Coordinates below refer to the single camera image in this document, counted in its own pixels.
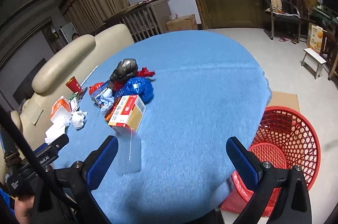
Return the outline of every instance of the white tissue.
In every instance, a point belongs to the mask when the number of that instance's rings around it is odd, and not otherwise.
[[[70,120],[66,118],[63,121],[58,123],[54,123],[47,131],[46,131],[46,138],[45,142],[49,145],[55,139],[60,137],[62,134],[65,133],[65,128],[68,127],[70,124]]]
[[[88,113],[86,111],[81,111],[81,110],[73,113],[73,117],[72,117],[73,126],[77,129],[82,128],[87,114]]]

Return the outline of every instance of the cardboard box on floor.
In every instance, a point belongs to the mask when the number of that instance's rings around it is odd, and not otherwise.
[[[305,7],[311,11],[313,6],[317,6],[318,0],[304,0]]]
[[[178,17],[167,22],[170,32],[183,30],[198,30],[197,22],[194,14]]]
[[[300,113],[298,97],[294,94],[287,94],[286,92],[272,91],[272,98],[268,107],[282,106],[293,109]]]

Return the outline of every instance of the cardboard sheet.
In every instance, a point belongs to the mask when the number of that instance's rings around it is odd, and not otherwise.
[[[268,107],[271,106],[287,107],[300,113],[297,95],[288,94],[286,92],[272,91],[272,98]]]
[[[43,109],[34,100],[29,101],[29,110],[23,111],[22,115],[25,115],[28,120],[35,125],[43,112]]]

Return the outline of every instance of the blue gripper pad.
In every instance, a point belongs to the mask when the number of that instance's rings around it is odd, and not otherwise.
[[[262,178],[261,162],[246,150],[237,137],[230,137],[226,142],[226,153],[248,190],[255,191]]]
[[[113,162],[119,143],[115,136],[108,136],[101,146],[92,151],[84,161],[82,176],[86,182],[88,190],[96,190],[111,163]]]

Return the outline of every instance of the orange box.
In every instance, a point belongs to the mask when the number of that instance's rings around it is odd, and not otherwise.
[[[119,133],[137,132],[146,110],[138,95],[122,96],[108,125]]]
[[[55,123],[61,123],[64,119],[72,119],[72,110],[70,109],[70,104],[64,96],[61,96],[58,101],[56,101],[52,107],[52,112],[50,114],[50,120]]]

